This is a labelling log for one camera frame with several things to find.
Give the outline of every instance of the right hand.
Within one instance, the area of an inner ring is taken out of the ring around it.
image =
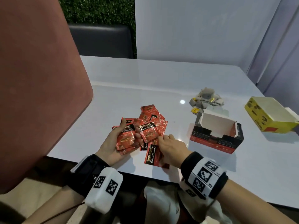
[[[182,162],[192,152],[184,142],[176,140],[172,134],[159,136],[159,148],[164,155],[163,162],[181,168]]]

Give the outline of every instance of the white partition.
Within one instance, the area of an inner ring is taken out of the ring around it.
[[[280,0],[135,0],[137,58],[247,71]]]

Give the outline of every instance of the chair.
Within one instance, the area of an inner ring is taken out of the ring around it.
[[[133,58],[130,29],[124,25],[69,24],[80,55]]]

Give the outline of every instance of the cable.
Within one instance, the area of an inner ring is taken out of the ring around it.
[[[64,211],[62,211],[62,212],[59,212],[58,214],[53,215],[52,217],[48,218],[47,220],[41,222],[40,224],[44,224],[44,223],[50,221],[51,219],[53,219],[53,218],[55,218],[55,217],[57,217],[57,216],[59,216],[59,215],[61,215],[61,214],[63,214],[63,213],[66,213],[66,212],[69,211],[69,210],[72,210],[72,209],[74,209],[74,208],[76,208],[76,207],[79,207],[80,205],[82,205],[82,204],[84,204],[84,203],[85,203],[85,202],[82,202],[82,203],[77,204],[77,205],[75,205],[75,206],[72,206],[71,208],[68,208],[68,209],[66,209],[66,210],[64,210]]]

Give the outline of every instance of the open cardboard box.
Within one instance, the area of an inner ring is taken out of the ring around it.
[[[244,137],[240,123],[225,115],[204,110],[197,115],[190,140],[232,154]]]

